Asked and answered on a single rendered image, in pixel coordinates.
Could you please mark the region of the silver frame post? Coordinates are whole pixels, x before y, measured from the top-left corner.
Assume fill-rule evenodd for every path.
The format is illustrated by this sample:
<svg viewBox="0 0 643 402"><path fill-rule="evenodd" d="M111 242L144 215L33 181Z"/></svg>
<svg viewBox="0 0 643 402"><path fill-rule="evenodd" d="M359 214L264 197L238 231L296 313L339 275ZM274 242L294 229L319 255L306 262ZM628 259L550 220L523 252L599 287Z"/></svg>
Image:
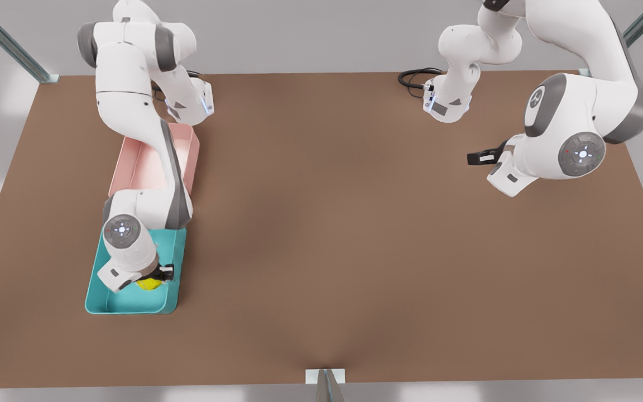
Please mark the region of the silver frame post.
<svg viewBox="0 0 643 402"><path fill-rule="evenodd" d="M60 76L58 74L50 74L46 71L1 25L0 48L31 74L39 84L56 84L59 82Z"/></svg>
<svg viewBox="0 0 643 402"><path fill-rule="evenodd" d="M623 43L630 48L643 35L643 0L599 0L604 9L615 17L628 13L632 21L622 31Z"/></svg>
<svg viewBox="0 0 643 402"><path fill-rule="evenodd" d="M343 368L307 369L305 383L316 386L314 402L346 402L340 384L346 382Z"/></svg>

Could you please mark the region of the pink tray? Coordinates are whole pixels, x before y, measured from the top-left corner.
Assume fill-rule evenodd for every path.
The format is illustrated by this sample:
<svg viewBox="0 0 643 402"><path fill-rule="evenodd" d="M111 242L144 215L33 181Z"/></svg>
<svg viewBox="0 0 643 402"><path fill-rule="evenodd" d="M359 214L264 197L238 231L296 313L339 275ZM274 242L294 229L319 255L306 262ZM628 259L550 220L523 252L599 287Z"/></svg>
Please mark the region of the pink tray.
<svg viewBox="0 0 643 402"><path fill-rule="evenodd" d="M200 142L192 126L169 123L186 190L192 193ZM112 176L109 196L119 190L147 190L165 186L158 153L149 145L125 137Z"/></svg>

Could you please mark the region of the teal tray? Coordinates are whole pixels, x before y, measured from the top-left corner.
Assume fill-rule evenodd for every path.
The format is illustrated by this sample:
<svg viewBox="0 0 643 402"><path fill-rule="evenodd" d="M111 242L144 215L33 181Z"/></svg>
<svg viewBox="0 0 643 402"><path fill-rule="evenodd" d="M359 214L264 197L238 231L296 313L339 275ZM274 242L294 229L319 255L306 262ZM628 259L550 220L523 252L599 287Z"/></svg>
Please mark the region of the teal tray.
<svg viewBox="0 0 643 402"><path fill-rule="evenodd" d="M110 260L104 246L104 237L99 236L99 244L94 260L91 279L86 295L85 308L90 314L169 314L177 306L182 263L184 259L187 229L172 231L158 229L150 231L157 244L161 264L174 265L174 279L154 290L143 290L133 284L113 293L98 278L97 272Z"/></svg>

